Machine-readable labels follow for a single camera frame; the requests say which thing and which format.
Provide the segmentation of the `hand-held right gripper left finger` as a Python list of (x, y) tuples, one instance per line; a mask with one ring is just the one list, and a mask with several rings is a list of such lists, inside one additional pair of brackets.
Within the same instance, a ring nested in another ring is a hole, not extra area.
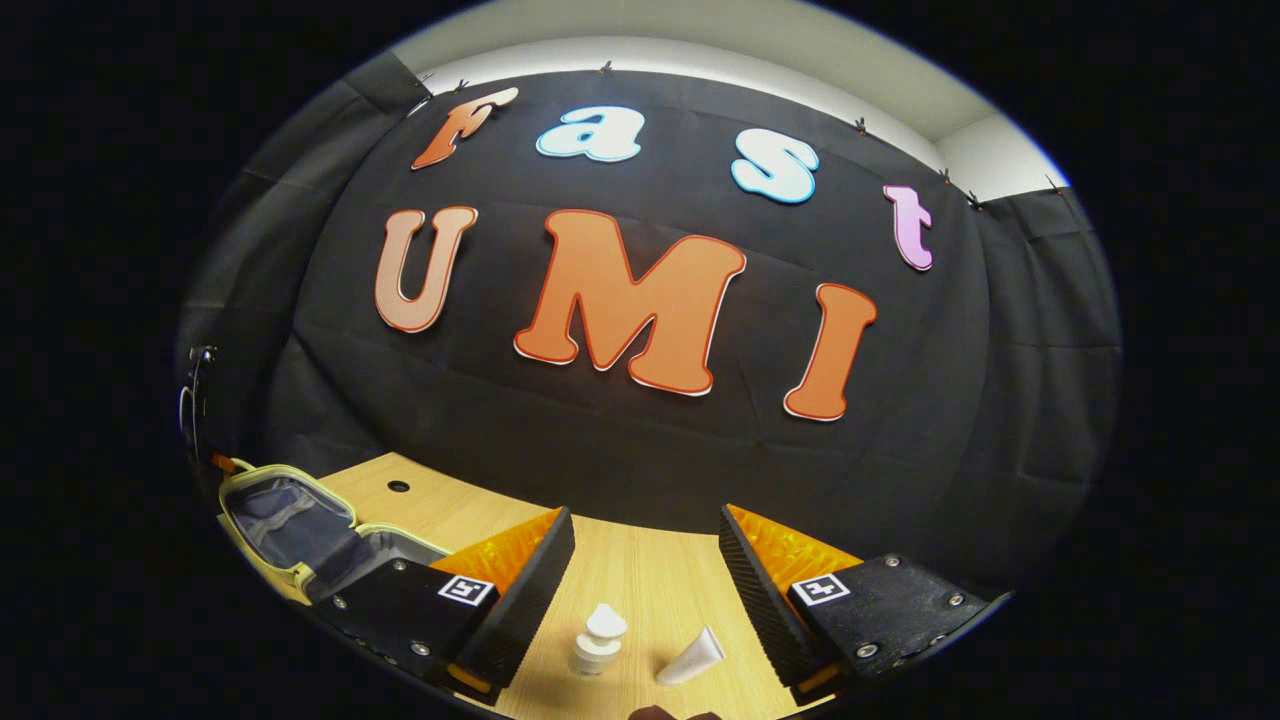
[(568, 509), (431, 562), (378, 551), (317, 615), (383, 661), (495, 705), (527, 653), (575, 550)]

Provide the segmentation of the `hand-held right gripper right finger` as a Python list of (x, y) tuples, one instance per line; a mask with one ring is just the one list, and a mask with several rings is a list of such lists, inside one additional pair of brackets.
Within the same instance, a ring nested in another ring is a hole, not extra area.
[(904, 553), (859, 559), (727, 503), (719, 552), (781, 684), (800, 705), (886, 683), (1005, 606)]

